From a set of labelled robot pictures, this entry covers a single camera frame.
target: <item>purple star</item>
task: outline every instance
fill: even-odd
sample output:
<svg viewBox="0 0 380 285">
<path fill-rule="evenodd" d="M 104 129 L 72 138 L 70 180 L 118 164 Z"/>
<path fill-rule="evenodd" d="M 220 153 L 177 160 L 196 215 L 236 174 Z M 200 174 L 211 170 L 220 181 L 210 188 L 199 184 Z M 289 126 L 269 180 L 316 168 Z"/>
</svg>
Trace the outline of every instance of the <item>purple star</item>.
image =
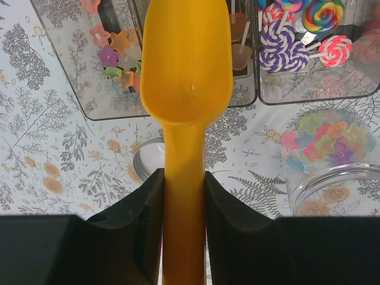
<svg viewBox="0 0 380 285">
<path fill-rule="evenodd" d="M 341 141 L 337 141 L 334 145 L 335 153 L 330 154 L 336 166 L 351 163 L 351 156 L 354 152 L 347 149 L 347 146 Z"/>
<path fill-rule="evenodd" d="M 100 52 L 97 53 L 103 67 L 117 67 L 119 54 L 112 50 L 109 46 L 105 46 Z"/>
</svg>

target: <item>jar of star candy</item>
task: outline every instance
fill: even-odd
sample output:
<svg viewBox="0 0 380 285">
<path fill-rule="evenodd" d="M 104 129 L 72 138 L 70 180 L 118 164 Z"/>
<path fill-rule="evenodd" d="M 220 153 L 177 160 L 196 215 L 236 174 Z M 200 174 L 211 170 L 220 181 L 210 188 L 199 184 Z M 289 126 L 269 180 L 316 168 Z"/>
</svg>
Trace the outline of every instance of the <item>jar of star candy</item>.
<svg viewBox="0 0 380 285">
<path fill-rule="evenodd" d="M 281 145 L 293 215 L 366 216 L 379 208 L 380 142 L 355 114 L 309 112 L 292 121 Z"/>
</svg>

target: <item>yellow spoon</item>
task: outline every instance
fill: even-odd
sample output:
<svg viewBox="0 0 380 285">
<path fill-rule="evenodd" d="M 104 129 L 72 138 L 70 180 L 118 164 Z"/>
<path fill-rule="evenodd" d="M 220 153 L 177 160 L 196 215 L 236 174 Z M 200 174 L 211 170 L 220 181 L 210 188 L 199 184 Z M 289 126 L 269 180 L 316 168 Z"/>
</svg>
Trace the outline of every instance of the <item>yellow spoon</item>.
<svg viewBox="0 0 380 285">
<path fill-rule="evenodd" d="M 223 114 L 232 87 L 226 0 L 152 0 L 141 99 L 166 145 L 164 285 L 205 283 L 205 130 Z"/>
</svg>

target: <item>tablecloth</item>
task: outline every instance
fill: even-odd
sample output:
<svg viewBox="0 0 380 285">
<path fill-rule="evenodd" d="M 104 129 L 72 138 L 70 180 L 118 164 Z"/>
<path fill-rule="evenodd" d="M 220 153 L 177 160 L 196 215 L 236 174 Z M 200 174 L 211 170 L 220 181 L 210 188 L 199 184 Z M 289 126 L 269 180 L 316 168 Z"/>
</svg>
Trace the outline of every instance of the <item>tablecloth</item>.
<svg viewBox="0 0 380 285">
<path fill-rule="evenodd" d="M 19 45 L 6 45 L 7 37 L 17 37 Z M 145 141 L 162 137 L 161 126 L 151 117 L 85 118 L 28 1 L 0 0 L 0 46 L 0 213 L 75 213 L 86 219 L 139 187 L 133 155 Z M 20 49 L 25 56 L 13 56 Z M 34 83 L 39 88 L 30 88 Z M 227 109 L 208 128 L 207 169 L 260 213 L 289 215 L 281 133 L 292 118 L 328 108 L 356 112 L 380 137 L 380 93 L 281 106 L 257 101 Z M 376 189 L 369 191 L 380 200 Z M 368 214 L 377 213 L 368 208 Z"/>
</svg>

